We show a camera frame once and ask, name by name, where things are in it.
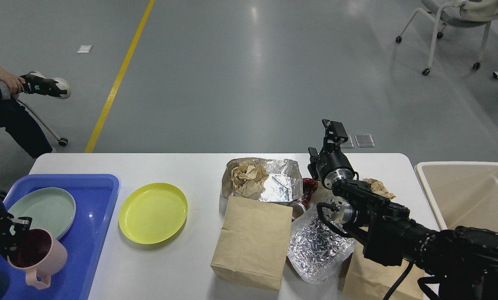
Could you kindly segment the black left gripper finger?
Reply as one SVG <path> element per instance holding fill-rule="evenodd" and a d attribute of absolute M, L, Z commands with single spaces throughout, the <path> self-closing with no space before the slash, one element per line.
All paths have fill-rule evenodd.
<path fill-rule="evenodd" d="M 25 239 L 27 238 L 30 226 L 33 222 L 32 217 L 18 217 L 18 218 L 9 218 L 11 221 L 11 227 L 9 230 L 10 238 L 9 238 L 9 250 L 16 250 L 18 246 L 20 246 Z"/>

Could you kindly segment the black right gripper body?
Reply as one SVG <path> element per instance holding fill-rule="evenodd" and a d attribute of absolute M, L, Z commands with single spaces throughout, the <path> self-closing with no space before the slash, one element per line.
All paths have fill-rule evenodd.
<path fill-rule="evenodd" d="M 356 172 L 348 158 L 342 152 L 319 154 L 319 162 L 315 167 L 308 164 L 312 179 L 321 182 L 322 186 L 331 190 L 336 182 L 354 179 Z"/>

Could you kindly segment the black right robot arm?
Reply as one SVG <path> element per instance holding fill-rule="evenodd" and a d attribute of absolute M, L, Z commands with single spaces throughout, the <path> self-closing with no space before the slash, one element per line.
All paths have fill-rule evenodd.
<path fill-rule="evenodd" d="M 408 262 L 384 299 L 416 266 L 427 274 L 417 284 L 430 300 L 498 300 L 498 232 L 466 226 L 432 230 L 417 223 L 410 209 L 359 179 L 341 151 L 348 140 L 344 125 L 325 118 L 322 124 L 323 146 L 308 148 L 308 171 L 342 203 L 318 203 L 318 218 L 335 234 L 361 243 L 368 260 L 383 266 Z"/>

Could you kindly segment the person's hand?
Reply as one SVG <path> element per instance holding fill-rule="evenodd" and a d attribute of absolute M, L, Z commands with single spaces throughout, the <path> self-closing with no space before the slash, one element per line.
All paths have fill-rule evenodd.
<path fill-rule="evenodd" d="M 22 93 L 23 85 L 26 83 L 24 78 L 14 75 L 0 66 L 0 82 L 3 82 L 12 95 Z"/>

